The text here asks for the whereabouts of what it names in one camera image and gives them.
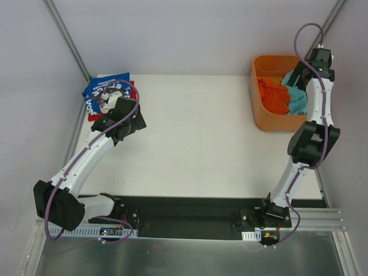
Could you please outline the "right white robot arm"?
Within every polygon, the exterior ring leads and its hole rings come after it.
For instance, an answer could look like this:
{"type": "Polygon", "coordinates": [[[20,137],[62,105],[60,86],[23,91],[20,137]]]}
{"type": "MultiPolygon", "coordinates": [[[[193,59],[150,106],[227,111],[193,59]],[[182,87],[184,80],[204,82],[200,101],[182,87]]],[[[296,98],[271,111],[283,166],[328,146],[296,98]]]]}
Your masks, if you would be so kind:
{"type": "Polygon", "coordinates": [[[262,227],[276,227],[287,222],[290,205],[301,181],[309,170],[318,168],[340,136],[331,116],[331,94],[335,72],[332,53],[318,47],[307,60],[298,62],[288,85],[306,93],[306,121],[289,141],[289,161],[274,190],[262,201],[259,221],[262,227]]]}

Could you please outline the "teal t shirt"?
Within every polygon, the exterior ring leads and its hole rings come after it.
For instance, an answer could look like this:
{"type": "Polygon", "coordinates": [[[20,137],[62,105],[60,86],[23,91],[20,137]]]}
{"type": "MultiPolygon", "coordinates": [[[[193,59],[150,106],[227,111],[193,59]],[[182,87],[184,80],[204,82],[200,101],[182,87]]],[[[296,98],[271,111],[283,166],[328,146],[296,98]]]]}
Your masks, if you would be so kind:
{"type": "Polygon", "coordinates": [[[289,86],[288,81],[293,71],[288,72],[283,78],[281,85],[288,89],[290,95],[290,102],[288,103],[288,115],[307,115],[308,100],[305,91],[298,89],[296,86],[289,86]]]}

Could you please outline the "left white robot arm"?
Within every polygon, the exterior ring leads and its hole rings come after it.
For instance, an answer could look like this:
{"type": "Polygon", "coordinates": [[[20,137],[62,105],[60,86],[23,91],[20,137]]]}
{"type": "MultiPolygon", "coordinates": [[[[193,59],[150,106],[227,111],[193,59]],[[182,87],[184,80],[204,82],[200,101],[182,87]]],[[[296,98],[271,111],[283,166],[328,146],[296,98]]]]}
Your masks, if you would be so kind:
{"type": "Polygon", "coordinates": [[[127,136],[144,129],[146,123],[136,99],[120,97],[115,107],[94,121],[84,145],[48,182],[39,180],[34,188],[37,215],[65,231],[83,221],[102,216],[108,223],[121,218],[121,201],[110,194],[81,198],[86,180],[101,159],[127,136]]]}

